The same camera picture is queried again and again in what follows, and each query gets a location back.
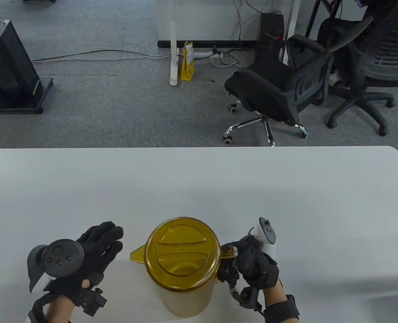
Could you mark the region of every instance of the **power strip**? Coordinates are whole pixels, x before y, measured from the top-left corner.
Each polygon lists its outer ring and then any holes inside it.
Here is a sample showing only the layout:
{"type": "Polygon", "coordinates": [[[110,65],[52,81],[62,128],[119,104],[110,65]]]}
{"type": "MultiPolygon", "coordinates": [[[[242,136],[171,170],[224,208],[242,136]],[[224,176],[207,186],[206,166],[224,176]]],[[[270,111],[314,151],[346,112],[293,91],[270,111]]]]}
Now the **power strip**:
{"type": "Polygon", "coordinates": [[[193,58],[200,59],[200,58],[223,58],[223,54],[213,54],[212,51],[209,52],[194,52],[193,58]]]}

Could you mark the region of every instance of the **white desk leg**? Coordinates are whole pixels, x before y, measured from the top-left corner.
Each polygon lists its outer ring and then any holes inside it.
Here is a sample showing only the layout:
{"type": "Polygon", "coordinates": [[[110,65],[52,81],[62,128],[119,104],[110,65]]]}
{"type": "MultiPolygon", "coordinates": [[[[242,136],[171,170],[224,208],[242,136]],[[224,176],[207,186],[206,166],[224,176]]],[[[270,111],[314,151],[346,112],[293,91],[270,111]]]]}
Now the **white desk leg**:
{"type": "Polygon", "coordinates": [[[171,34],[171,76],[169,84],[178,83],[178,48],[176,47],[176,0],[168,0],[169,32],[171,34]]]}
{"type": "MultiPolygon", "coordinates": [[[[296,28],[296,22],[297,22],[297,15],[299,14],[299,7],[301,6],[301,1],[302,0],[293,0],[291,2],[291,8],[290,8],[290,16],[288,17],[288,26],[285,32],[285,37],[284,37],[284,44],[286,44],[287,40],[294,35],[294,30],[296,28]]],[[[286,47],[283,48],[283,63],[287,64],[288,63],[288,56],[287,56],[287,51],[286,47]]]]}

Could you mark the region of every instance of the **black glove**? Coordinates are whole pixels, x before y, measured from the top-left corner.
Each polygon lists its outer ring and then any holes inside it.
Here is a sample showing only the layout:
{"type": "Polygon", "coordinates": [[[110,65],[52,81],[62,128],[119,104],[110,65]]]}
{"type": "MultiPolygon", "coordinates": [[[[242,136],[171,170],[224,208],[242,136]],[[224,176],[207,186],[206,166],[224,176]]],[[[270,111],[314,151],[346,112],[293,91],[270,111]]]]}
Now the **black glove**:
{"type": "Polygon", "coordinates": [[[98,285],[104,278],[105,269],[123,249],[123,243],[118,241],[122,237],[123,228],[112,222],[92,226],[76,240],[84,250],[81,267],[68,277],[53,280],[45,291],[65,295],[73,300],[84,280],[90,280],[90,288],[98,285]]]}
{"type": "MultiPolygon", "coordinates": [[[[261,244],[256,238],[248,235],[227,245],[238,248],[236,266],[248,285],[258,289],[266,289],[276,285],[279,277],[277,263],[268,254],[261,251],[261,244]]],[[[222,270],[219,269],[217,278],[222,282],[227,281],[229,284],[236,285],[232,282],[239,278],[239,274],[235,274],[233,269],[227,269],[231,263],[226,260],[222,260],[222,270]]]]}

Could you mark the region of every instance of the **yellow pitcher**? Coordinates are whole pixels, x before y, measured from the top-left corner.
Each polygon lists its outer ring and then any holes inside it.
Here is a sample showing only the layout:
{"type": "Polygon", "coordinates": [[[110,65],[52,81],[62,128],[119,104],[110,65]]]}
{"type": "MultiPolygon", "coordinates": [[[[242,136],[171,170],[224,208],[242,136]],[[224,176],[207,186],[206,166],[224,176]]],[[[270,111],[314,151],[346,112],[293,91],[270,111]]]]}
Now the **yellow pitcher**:
{"type": "Polygon", "coordinates": [[[130,254],[130,260],[145,264],[171,313],[193,317],[211,300],[220,260],[237,255],[235,247],[221,247],[202,221],[176,217],[154,229],[147,243],[130,254]]]}

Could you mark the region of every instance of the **gray carpet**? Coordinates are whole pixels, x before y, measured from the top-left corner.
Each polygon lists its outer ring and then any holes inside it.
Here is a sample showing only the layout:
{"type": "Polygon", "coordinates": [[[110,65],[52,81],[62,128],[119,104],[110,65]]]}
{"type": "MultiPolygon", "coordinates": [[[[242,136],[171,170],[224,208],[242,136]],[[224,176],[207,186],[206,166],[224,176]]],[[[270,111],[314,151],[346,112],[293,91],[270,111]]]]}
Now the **gray carpet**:
{"type": "MultiPolygon", "coordinates": [[[[168,53],[156,48],[153,4],[153,0],[58,0],[26,5],[0,0],[0,20],[13,21],[32,59],[108,48],[168,53]]],[[[248,52],[234,55],[243,64],[252,59],[248,52]]],[[[236,69],[218,69],[207,60],[196,62],[192,82],[175,88],[168,84],[169,59],[45,63],[36,64],[36,69],[54,77],[44,114],[0,115],[0,148],[225,146],[222,134],[228,126],[254,117],[242,109],[236,114],[225,109],[230,98],[223,84],[236,69]]],[[[398,149],[398,89],[384,91],[397,98],[393,109],[377,103],[389,123],[386,137],[377,135],[377,124],[357,108],[342,115],[337,128],[328,129],[323,121],[342,101],[330,97],[324,106],[302,112],[302,123],[310,131],[306,140],[299,138],[298,129],[271,123],[276,144],[398,149]]],[[[265,146],[262,127],[257,123],[239,129],[233,145],[265,146]]]]}

